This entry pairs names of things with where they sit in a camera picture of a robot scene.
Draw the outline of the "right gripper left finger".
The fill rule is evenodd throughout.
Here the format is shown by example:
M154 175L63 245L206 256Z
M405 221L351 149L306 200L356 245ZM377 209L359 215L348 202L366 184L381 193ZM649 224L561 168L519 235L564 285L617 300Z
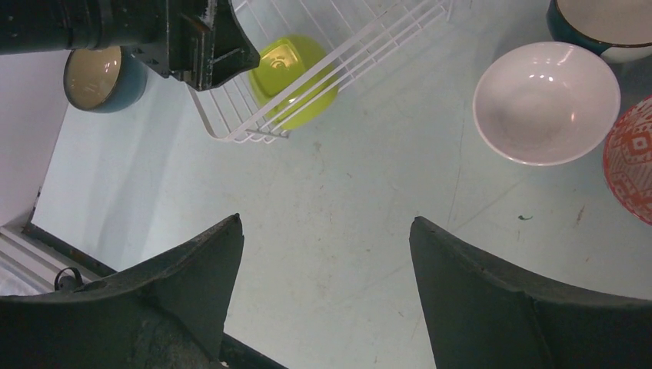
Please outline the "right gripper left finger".
M233 214L70 291L1 299L3 368L219 368L244 235Z

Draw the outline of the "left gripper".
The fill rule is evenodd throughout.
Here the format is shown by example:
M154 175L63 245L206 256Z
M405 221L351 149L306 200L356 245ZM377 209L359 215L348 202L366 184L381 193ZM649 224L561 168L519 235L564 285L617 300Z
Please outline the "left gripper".
M1 3L3 55L111 46L195 91L220 87L260 63L231 0Z

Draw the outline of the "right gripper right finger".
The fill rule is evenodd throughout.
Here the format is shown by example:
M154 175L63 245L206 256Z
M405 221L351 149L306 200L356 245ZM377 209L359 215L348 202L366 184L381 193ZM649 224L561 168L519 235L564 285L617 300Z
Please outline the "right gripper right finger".
M423 217L409 236L439 368L649 368L651 302L575 287Z

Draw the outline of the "green bowl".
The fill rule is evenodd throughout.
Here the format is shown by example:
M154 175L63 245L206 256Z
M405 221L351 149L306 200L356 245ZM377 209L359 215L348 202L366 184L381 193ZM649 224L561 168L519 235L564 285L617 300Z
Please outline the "green bowl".
M316 40L304 35L281 37L264 48L260 54L259 66L248 72L251 89L260 107L283 92L327 55ZM298 128L319 116L338 95L338 86L335 83L337 75L332 75L298 103L294 100L333 70L332 64L325 66L273 107L265 117L272 118L290 103L294 106L274 121L275 124L285 121L282 125L284 130Z

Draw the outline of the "dark bowl beige inside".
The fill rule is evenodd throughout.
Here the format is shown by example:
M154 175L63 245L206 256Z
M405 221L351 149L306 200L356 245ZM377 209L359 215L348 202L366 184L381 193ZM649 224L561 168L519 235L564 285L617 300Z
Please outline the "dark bowl beige inside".
M76 49L68 55L62 85L68 103L80 111L113 113L145 93L146 67L126 48Z

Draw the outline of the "blue patterned bowl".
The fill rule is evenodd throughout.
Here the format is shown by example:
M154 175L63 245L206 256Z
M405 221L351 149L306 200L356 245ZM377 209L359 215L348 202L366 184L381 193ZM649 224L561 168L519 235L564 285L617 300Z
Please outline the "blue patterned bowl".
M651 224L651 97L624 112L608 133L602 154L612 195L640 221Z

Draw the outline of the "white bowl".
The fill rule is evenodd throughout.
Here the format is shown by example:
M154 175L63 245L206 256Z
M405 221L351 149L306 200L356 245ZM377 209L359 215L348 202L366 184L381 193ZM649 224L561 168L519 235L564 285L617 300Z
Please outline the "white bowl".
M472 110L479 135L500 156L563 165L593 151L619 116L620 85L585 48L537 42L496 59L480 77Z

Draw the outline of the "teal blue bowl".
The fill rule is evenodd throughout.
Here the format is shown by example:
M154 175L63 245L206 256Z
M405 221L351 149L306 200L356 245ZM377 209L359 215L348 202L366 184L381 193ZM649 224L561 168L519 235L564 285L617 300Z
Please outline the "teal blue bowl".
M553 40L578 45L610 64L651 55L648 0L554 0L546 21Z

